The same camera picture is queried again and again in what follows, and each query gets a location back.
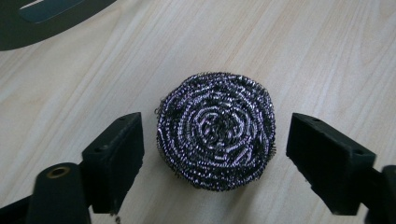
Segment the wooden table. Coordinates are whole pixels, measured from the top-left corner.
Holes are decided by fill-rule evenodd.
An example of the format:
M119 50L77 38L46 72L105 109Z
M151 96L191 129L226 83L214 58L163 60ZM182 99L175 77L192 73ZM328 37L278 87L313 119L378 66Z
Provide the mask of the wooden table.
M228 192L177 179L156 147L161 99L205 71L250 77L275 106L276 156L260 180ZM362 223L364 206L333 216L286 157L291 113L323 119L376 153L381 169L396 163L395 74L394 0L119 0L0 52L0 206L31 194L43 169L79 163L112 120L140 111L146 155L122 223Z

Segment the steel wool scrubber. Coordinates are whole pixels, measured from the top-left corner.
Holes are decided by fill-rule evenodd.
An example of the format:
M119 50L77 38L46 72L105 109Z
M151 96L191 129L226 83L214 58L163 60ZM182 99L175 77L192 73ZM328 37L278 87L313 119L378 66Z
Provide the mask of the steel wool scrubber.
M270 95L248 77L189 77L161 101L157 113L161 156L196 188L244 186L260 178L276 152Z

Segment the spiral metal coil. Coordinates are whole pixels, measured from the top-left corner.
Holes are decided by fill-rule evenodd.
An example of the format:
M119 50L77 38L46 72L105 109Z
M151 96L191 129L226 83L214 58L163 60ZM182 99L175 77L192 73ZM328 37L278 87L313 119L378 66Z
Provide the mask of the spiral metal coil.
M162 100L157 114L160 154L196 188L244 186L260 178L276 152L271 98L248 77L189 77Z

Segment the light wood surface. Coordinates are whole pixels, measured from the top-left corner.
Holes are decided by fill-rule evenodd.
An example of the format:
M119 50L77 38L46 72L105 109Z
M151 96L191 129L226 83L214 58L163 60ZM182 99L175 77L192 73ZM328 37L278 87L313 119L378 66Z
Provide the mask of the light wood surface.
M276 113L262 178L211 192L177 179L156 148L155 108L185 78L226 71L260 82ZM32 46L0 52L0 206L140 111L146 155L122 223L362 223L333 216L286 157L292 112L323 119L396 163L394 0L119 0ZM114 223L92 214L93 223Z

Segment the table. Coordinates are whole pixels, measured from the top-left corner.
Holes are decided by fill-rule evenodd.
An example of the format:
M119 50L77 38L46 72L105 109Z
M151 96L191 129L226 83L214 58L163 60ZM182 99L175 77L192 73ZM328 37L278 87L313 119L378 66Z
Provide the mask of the table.
M227 192L178 179L156 146L161 99L206 71L260 82L275 106L275 157L260 180ZM112 120L140 111L146 155L122 223L362 223L363 205L357 217L333 216L286 157L291 113L371 149L381 169L396 163L395 74L394 0L119 0L0 52L0 206L31 194L43 169L81 162Z

